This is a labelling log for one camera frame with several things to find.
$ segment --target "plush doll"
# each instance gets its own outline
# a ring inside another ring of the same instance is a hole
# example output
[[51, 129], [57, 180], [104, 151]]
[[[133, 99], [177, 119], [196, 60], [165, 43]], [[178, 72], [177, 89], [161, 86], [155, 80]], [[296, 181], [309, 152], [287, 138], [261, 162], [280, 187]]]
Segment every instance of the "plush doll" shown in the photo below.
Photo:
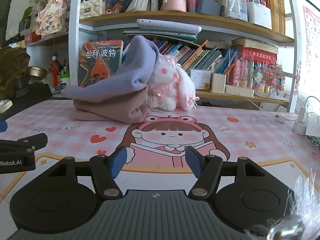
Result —
[[188, 74], [175, 62], [174, 56], [161, 55], [147, 83], [147, 106], [164, 111], [196, 107], [196, 90]]
[[67, 29], [64, 27], [62, 16], [66, 10], [67, 5], [63, 0], [49, 0], [47, 6], [38, 12], [36, 21], [40, 26], [36, 30], [36, 34], [46, 36], [57, 32], [65, 32]]

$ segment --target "red heart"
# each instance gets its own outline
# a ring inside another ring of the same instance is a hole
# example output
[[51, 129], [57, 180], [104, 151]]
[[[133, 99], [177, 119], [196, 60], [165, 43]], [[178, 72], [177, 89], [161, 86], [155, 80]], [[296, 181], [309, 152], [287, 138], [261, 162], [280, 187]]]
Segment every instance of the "red heart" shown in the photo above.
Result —
[[102, 151], [102, 150], [98, 150], [97, 151], [97, 154], [99, 154], [99, 155], [101, 155], [101, 154], [106, 154], [107, 153], [107, 151]]
[[103, 142], [107, 138], [105, 136], [100, 137], [100, 135], [96, 134], [90, 138], [91, 143]]
[[113, 132], [113, 131], [115, 131], [116, 130], [116, 128], [113, 126], [113, 127], [111, 127], [111, 128], [106, 128], [106, 131], [107, 132]]

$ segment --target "white tablet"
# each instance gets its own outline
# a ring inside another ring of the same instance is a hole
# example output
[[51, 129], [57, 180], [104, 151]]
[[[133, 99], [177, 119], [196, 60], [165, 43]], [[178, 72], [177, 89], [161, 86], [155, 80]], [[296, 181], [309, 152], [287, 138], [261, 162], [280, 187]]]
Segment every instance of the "white tablet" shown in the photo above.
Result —
[[201, 27], [197, 25], [159, 20], [138, 19], [137, 24], [142, 30], [172, 31], [195, 35], [201, 31]]

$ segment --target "white shelf frame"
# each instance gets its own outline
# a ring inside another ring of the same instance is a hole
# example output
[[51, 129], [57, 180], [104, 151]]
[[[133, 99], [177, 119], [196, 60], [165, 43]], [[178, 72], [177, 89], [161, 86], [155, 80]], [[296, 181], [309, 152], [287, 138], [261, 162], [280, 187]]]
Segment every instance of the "white shelf frame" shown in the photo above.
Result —
[[[289, 1], [291, 4], [292, 13], [286, 15], [286, 20], [290, 20], [290, 19], [293, 20], [293, 27], [294, 27], [293, 43], [278, 43], [278, 42], [275, 42], [266, 38], [262, 38], [253, 34], [243, 33], [243, 32], [224, 29], [224, 28], [204, 26], [204, 25], [201, 25], [201, 27], [205, 31], [245, 36], [245, 37], [255, 39], [261, 42], [265, 42], [277, 47], [294, 48], [293, 73], [285, 73], [287, 77], [292, 78], [292, 89], [291, 89], [290, 101], [289, 101], [287, 110], [288, 112], [294, 112], [296, 102], [297, 102], [297, 96], [293, 94], [294, 86], [295, 86], [294, 77], [297, 74], [297, 64], [301, 62], [301, 57], [302, 57], [301, 44], [302, 43], [301, 43], [301, 27], [300, 27], [297, 0], [289, 0]], [[92, 41], [94, 41], [94, 40], [99, 40], [102, 37], [106, 38], [106, 34], [110, 30], [138, 27], [136, 23], [105, 25], [105, 26], [99, 26], [99, 27], [91, 27], [91, 26], [83, 25], [79, 23], [80, 2], [81, 0], [71, 0], [71, 6], [70, 6], [69, 64], [70, 64], [70, 78], [71, 78], [72, 85], [78, 84], [77, 72], [79, 68], [79, 55], [81, 53], [83, 42], [87, 42], [88, 39], [91, 39]]]

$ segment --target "harry potter book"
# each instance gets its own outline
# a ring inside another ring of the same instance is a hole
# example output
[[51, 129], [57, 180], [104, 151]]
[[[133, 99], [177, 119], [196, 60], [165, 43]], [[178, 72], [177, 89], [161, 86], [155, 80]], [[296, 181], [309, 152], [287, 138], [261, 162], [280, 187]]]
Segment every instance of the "harry potter book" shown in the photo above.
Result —
[[87, 87], [111, 77], [121, 64], [123, 41], [95, 41], [82, 46], [78, 85]]

